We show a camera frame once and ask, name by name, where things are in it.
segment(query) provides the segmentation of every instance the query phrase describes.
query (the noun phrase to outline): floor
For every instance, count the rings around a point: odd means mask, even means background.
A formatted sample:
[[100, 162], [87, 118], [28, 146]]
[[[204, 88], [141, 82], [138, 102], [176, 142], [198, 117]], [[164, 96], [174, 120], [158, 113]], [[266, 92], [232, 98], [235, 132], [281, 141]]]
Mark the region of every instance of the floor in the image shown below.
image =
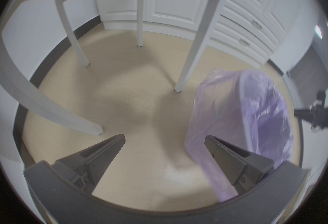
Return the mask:
[[[84, 68], [70, 48], [39, 87], [66, 109], [102, 125], [101, 136], [67, 129], [29, 112], [23, 141], [35, 162], [52, 164], [124, 133], [126, 143], [94, 196], [156, 211], [212, 205], [217, 198], [183, 146], [195, 91], [215, 68], [253, 68], [207, 46], [185, 89], [177, 94], [173, 88], [192, 41], [151, 32], [143, 37], [144, 45], [138, 48], [135, 31], [108, 31], [100, 24], [79, 39], [90, 66]], [[287, 87], [270, 65], [260, 70], [273, 79], [287, 102], [294, 134], [292, 162], [298, 165], [300, 133]]]

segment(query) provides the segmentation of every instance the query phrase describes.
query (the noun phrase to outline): chair leg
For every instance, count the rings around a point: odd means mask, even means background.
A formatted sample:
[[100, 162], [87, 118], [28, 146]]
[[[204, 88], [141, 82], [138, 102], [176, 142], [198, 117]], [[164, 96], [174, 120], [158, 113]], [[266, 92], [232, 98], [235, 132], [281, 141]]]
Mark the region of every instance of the chair leg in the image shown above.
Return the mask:
[[80, 62], [84, 65], [84, 67], [87, 67], [89, 65], [89, 61], [86, 58], [86, 56], [84, 55], [84, 53], [76, 39], [76, 36], [71, 28], [71, 25], [68, 21], [68, 18], [67, 18], [65, 9], [64, 9], [63, 2], [61, 0], [55, 0], [55, 3], [56, 3], [56, 7], [57, 7], [57, 11], [58, 11], [60, 20], [67, 33], [68, 39], [71, 42], [72, 48], [76, 52], [77, 57], [79, 58]]
[[203, 51], [210, 40], [211, 33], [219, 20], [220, 11], [222, 10], [225, 1], [226, 0], [208, 0], [194, 42], [191, 45], [191, 49], [179, 76], [178, 82], [175, 85], [174, 90], [177, 93], [183, 90], [200, 57], [202, 56]]
[[142, 25], [143, 25], [144, 0], [137, 3], [137, 46], [142, 46]]
[[71, 113], [33, 86], [11, 60], [1, 36], [0, 84], [28, 110], [54, 123], [93, 135], [100, 135], [103, 132], [100, 125]]

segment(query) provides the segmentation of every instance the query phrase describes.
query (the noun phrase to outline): purple plastic bag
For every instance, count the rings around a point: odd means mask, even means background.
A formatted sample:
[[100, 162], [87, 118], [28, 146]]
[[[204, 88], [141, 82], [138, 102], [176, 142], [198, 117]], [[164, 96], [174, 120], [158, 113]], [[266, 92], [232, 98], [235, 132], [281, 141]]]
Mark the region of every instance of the purple plastic bag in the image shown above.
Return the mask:
[[220, 201], [237, 195], [204, 145], [213, 135], [274, 160], [290, 160], [293, 135], [286, 102], [260, 71], [214, 70], [198, 86], [185, 148], [202, 168]]

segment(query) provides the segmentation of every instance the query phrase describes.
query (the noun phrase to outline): black mechanical device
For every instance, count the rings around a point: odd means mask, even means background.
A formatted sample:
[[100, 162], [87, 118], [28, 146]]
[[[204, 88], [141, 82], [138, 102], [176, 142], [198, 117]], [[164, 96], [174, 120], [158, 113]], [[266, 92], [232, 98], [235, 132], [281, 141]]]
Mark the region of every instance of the black mechanical device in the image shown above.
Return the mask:
[[328, 108], [325, 108], [326, 92], [317, 92], [318, 103], [311, 109], [295, 109], [294, 116], [312, 124], [312, 128], [328, 128]]
[[124, 143], [125, 136], [116, 135], [57, 160], [52, 166], [41, 161], [27, 168], [24, 176], [40, 204], [59, 224], [271, 224], [305, 177], [303, 169], [288, 161], [274, 170], [272, 160], [207, 136], [207, 149], [239, 195], [196, 210], [135, 210], [91, 195]]

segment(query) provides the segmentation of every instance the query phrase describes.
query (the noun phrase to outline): trash bag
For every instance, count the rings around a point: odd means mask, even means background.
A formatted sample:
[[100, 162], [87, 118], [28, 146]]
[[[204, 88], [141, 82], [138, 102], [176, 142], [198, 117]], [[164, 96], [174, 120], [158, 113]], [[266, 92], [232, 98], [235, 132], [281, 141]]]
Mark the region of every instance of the trash bag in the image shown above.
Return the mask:
[[225, 201], [237, 192], [205, 147], [206, 135], [271, 158], [275, 168], [293, 152], [286, 102], [273, 81], [256, 70], [214, 70], [195, 95], [185, 148]]

